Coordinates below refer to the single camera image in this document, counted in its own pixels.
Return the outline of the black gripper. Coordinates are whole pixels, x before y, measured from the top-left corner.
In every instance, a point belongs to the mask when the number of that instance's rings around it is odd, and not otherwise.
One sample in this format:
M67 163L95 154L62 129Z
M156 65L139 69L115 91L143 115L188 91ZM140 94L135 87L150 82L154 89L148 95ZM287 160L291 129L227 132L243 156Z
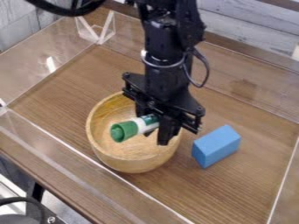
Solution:
M194 98L192 60L179 66L146 66L144 74L123 73L124 96L135 102L136 134L148 137L158 131L158 144L166 146L187 129L196 134L206 108Z

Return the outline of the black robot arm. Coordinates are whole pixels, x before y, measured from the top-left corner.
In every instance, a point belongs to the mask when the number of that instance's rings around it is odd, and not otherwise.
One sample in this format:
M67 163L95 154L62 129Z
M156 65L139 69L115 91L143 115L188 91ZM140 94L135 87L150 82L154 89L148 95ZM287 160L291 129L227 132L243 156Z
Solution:
M190 92L190 86L203 88L206 85L192 79L192 60L208 62L196 49L206 24L196 0L132 2L144 29L144 73L123 74L123 94L135 101L139 116L158 116L158 143L167 145L182 129L199 131L206 115L206 108Z

